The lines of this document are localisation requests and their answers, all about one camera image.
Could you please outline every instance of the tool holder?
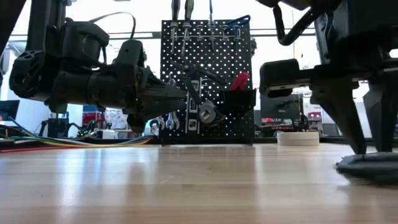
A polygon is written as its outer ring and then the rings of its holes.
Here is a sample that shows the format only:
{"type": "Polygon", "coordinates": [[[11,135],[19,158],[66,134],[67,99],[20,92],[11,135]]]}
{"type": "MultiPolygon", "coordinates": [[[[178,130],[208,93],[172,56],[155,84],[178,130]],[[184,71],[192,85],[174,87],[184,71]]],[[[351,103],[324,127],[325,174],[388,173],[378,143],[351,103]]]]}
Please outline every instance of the tool holder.
{"type": "MultiPolygon", "coordinates": [[[[198,119],[198,106],[193,104],[188,95],[182,99],[187,107],[177,111],[180,129],[160,130],[159,138],[163,144],[186,141],[206,143],[215,140],[222,142],[226,139],[228,143],[252,143],[256,90],[252,89],[249,23],[243,26],[238,23],[230,27],[227,25],[229,21],[220,20],[208,27],[208,21],[191,21],[191,28],[185,34],[184,21],[178,21],[178,27],[172,34],[171,22],[162,21],[160,79],[168,82],[173,78],[179,88],[187,90],[180,78],[181,70],[173,66],[172,61],[180,64],[194,63],[225,78],[227,84],[220,85],[203,75],[192,77],[193,86],[202,103],[210,100],[223,112],[225,118],[216,126],[205,126],[198,119]],[[244,90],[230,91],[235,78],[243,72],[249,74],[244,90]],[[233,100],[236,95],[239,95],[240,100],[233,100]]],[[[167,114],[163,115],[163,119],[167,120],[167,114]]]]}

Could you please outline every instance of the wooden table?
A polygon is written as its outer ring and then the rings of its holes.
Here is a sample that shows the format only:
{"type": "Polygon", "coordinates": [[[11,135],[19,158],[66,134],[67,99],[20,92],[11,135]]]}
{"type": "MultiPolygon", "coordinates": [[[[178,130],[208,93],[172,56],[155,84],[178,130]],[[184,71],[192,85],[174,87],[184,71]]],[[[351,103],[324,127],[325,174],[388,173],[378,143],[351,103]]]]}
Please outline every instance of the wooden table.
{"type": "Polygon", "coordinates": [[[398,191],[348,181],[348,146],[146,146],[0,154],[0,224],[398,223],[398,191]]]}

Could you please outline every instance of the green wire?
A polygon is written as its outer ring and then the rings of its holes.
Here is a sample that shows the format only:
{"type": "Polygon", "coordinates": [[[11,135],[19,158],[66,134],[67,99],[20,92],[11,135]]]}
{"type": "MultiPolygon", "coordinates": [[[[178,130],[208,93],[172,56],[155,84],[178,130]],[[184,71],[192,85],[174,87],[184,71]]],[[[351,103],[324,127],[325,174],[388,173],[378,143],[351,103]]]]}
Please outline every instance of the green wire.
{"type": "MultiPolygon", "coordinates": [[[[115,145],[134,144],[134,143],[141,142],[143,140],[146,140],[148,138],[153,138],[153,137],[154,136],[142,136],[142,137],[139,137],[139,138],[136,138],[136,139],[132,139],[132,140],[126,141],[126,142],[117,143],[115,145]]],[[[73,144],[71,142],[64,142],[64,141],[59,141],[59,140],[50,139],[50,138],[36,138],[36,137],[27,137],[27,136],[24,136],[24,137],[13,136],[13,137],[10,137],[10,138],[11,139],[15,139],[15,140],[35,140],[35,141],[52,142],[52,143],[60,143],[60,144],[73,144]]]]}

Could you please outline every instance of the black pegboard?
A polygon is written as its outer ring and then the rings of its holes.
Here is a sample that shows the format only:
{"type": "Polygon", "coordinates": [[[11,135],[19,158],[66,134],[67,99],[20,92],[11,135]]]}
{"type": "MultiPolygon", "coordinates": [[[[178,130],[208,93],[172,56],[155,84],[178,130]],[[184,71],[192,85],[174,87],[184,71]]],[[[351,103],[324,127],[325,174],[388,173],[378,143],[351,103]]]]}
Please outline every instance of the black pegboard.
{"type": "MultiPolygon", "coordinates": [[[[211,41],[208,38],[199,41],[197,38],[193,37],[199,35],[199,29],[196,28],[197,25],[205,26],[201,31],[201,35],[211,35],[210,30],[206,26],[207,22],[208,21],[191,21],[192,28],[190,29],[189,35],[192,38],[186,41],[184,57],[187,61],[205,67],[213,73],[227,79],[228,83],[226,86],[221,86],[206,77],[195,77],[193,79],[202,83],[199,88],[199,95],[202,101],[205,102],[209,99],[216,106],[220,106],[224,103],[219,99],[220,90],[230,90],[238,74],[242,72],[247,72],[249,74],[250,78],[246,83],[245,90],[252,90],[250,26],[246,24],[241,27],[241,40],[236,41],[233,37],[230,37],[229,40],[217,38],[214,41],[215,51],[213,52],[211,50],[211,41]]],[[[226,22],[228,21],[215,21],[216,29],[214,30],[214,36],[221,37],[223,35],[224,30],[221,28],[221,25],[226,22]]],[[[171,64],[172,60],[183,64],[183,58],[181,56],[183,39],[178,38],[177,41],[175,41],[174,54],[172,54],[172,31],[170,29],[170,23],[171,21],[162,21],[160,79],[164,82],[168,82],[173,78],[177,82],[177,86],[183,90],[187,90],[179,77],[181,71],[171,64]]],[[[184,35],[182,24],[183,21],[178,22],[178,37],[183,37],[184,35]]],[[[225,35],[234,36],[235,31],[228,29],[225,35]]],[[[191,131],[188,128],[189,123],[187,123],[187,120],[198,119],[196,113],[189,113],[187,118],[188,107],[189,104],[187,103],[186,109],[177,111],[180,129],[169,130],[165,128],[160,131],[160,139],[165,142],[177,141],[178,139],[231,139],[231,143],[234,143],[232,139],[246,139],[251,141],[254,138],[254,110],[244,114],[225,114],[226,117],[224,121],[215,127],[204,127],[204,125],[197,121],[198,128],[195,131],[191,131]]],[[[167,114],[165,114],[163,116],[164,121],[166,121],[167,118],[167,114]]]]}

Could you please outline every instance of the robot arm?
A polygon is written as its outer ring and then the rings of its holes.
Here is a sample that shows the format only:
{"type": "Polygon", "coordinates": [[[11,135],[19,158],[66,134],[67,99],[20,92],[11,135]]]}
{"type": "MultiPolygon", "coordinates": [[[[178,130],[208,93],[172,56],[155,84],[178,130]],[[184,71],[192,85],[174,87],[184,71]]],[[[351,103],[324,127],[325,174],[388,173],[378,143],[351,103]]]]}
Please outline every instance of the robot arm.
{"type": "Polygon", "coordinates": [[[66,113],[68,103],[120,108],[135,133],[148,119],[186,106],[186,91],[145,67],[140,41],[125,41],[111,65],[99,62],[109,35],[93,22],[65,20],[71,3],[32,0],[27,47],[9,79],[16,95],[43,101],[53,113],[66,113]]]}
{"type": "Polygon", "coordinates": [[[277,30],[277,37],[280,44],[288,46],[293,44],[295,40],[304,32],[311,23],[326,12],[335,10],[340,1],[336,0],[257,0],[259,3],[271,7],[274,12],[275,26],[277,30]],[[285,34],[285,25],[282,18],[282,10],[278,3],[279,1],[292,6],[298,10],[304,10],[311,7],[305,15],[292,27],[288,34],[285,34]]]}

